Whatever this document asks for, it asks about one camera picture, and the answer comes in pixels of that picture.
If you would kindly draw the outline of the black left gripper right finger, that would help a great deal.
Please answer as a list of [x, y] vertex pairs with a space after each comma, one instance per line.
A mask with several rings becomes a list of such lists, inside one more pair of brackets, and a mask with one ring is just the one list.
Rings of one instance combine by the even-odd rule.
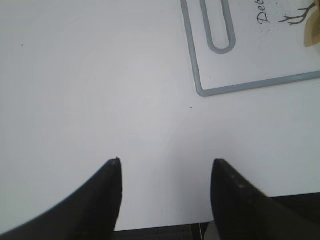
[[222, 240], [318, 240], [320, 194], [268, 197], [231, 164], [215, 159], [210, 202]]

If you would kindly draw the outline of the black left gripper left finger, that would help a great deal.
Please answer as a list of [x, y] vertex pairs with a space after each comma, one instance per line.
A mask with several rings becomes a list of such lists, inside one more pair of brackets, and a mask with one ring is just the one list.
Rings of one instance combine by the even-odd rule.
[[108, 160], [85, 184], [2, 240], [110, 240], [122, 203], [122, 165]]

